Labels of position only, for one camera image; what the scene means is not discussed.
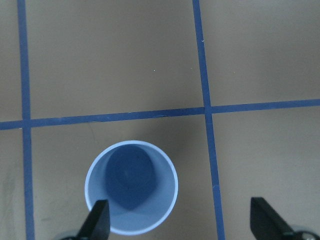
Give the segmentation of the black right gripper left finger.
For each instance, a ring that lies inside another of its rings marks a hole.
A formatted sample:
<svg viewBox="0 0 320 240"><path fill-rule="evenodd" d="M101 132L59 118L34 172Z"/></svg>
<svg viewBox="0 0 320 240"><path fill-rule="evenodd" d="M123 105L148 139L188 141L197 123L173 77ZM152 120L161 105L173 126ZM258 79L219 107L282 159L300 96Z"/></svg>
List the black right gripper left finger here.
<svg viewBox="0 0 320 240"><path fill-rule="evenodd" d="M109 202L97 200L77 233L76 240L107 240L110 235Z"/></svg>

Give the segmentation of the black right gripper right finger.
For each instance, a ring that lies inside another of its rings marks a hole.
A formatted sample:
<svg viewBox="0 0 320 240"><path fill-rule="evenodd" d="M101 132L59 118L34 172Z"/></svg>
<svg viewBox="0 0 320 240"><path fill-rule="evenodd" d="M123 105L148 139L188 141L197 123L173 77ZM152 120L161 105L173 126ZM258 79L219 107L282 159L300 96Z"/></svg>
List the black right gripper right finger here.
<svg viewBox="0 0 320 240"><path fill-rule="evenodd" d="M263 198L250 199L250 230L257 240L318 240L313 231L294 230Z"/></svg>

